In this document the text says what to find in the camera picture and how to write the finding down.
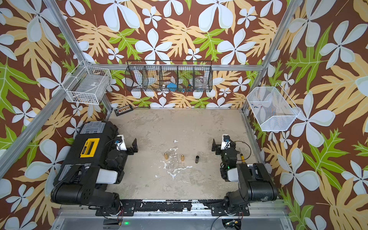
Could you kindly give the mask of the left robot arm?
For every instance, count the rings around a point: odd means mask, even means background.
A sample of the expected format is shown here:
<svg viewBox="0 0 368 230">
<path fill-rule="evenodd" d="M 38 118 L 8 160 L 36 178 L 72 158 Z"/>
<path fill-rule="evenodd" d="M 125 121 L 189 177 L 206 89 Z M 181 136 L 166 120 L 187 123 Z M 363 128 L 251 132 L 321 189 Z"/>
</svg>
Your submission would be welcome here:
<svg viewBox="0 0 368 230">
<path fill-rule="evenodd" d="M 54 181 L 51 201 L 61 205 L 80 205 L 101 213 L 101 216 L 120 217 L 124 205 L 117 193 L 107 192 L 105 186 L 119 184 L 124 176 L 124 166 L 129 155 L 137 153 L 137 140 L 127 147 L 122 135 L 106 144 L 101 138 L 88 138 L 78 158 L 102 159 L 104 166 L 92 163 L 64 165 Z"/>
</svg>

